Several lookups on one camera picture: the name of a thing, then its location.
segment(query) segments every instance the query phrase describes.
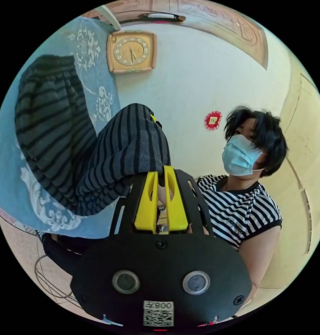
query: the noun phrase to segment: woman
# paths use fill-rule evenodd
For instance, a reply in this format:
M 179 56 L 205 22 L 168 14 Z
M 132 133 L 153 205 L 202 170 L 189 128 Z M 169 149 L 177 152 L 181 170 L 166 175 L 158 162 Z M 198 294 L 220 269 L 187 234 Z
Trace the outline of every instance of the woman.
M 269 112 L 240 106 L 226 121 L 222 159 L 229 176 L 208 175 L 197 184 L 208 204 L 214 235 L 238 250 L 246 264 L 252 282 L 246 304 L 267 271 L 282 226 L 278 206 L 258 180 L 278 171 L 288 148 L 280 119 Z M 159 199 L 166 202 L 163 188 Z

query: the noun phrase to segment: clock hands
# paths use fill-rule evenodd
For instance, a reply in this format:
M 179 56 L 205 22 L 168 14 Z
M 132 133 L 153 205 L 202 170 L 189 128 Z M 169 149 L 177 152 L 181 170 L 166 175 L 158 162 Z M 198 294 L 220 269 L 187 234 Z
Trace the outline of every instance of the clock hands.
M 133 62 L 133 57 L 134 57 L 135 59 L 137 59 L 137 56 L 136 56 L 136 54 L 134 53 L 132 47 L 130 47 L 130 51 L 131 51 L 131 61 Z

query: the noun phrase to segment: yellow plastic part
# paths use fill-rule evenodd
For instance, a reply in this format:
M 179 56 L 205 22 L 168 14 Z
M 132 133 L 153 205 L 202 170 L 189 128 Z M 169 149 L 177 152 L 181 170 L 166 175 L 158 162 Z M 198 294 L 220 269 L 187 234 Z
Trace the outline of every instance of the yellow plastic part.
M 151 114 L 151 118 L 153 119 L 154 122 L 157 121 L 157 119 Z
M 166 210 L 168 231 L 183 231 L 188 228 L 186 212 L 184 210 L 175 171 L 172 166 L 164 166 L 166 188 Z M 170 200 L 169 190 L 173 193 Z
M 158 206 L 158 173 L 149 172 L 146 177 L 145 186 L 138 207 L 134 226 L 138 230 L 156 233 L 157 229 L 157 206 Z

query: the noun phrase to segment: wall clock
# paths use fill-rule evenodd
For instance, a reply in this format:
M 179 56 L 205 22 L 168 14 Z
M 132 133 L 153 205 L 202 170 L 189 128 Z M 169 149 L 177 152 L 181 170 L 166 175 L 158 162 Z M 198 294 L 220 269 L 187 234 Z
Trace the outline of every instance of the wall clock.
M 112 73 L 150 71 L 157 60 L 157 36 L 143 30 L 114 32 L 108 36 L 107 60 Z

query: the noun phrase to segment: blue surgical mask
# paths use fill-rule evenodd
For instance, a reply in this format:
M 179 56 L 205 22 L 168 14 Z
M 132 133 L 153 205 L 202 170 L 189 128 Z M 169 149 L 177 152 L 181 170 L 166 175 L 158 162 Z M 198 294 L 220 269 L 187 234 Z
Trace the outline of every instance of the blue surgical mask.
M 233 176 L 248 176 L 253 173 L 253 165 L 263 152 L 245 136 L 232 136 L 226 144 L 222 159 L 224 169 Z

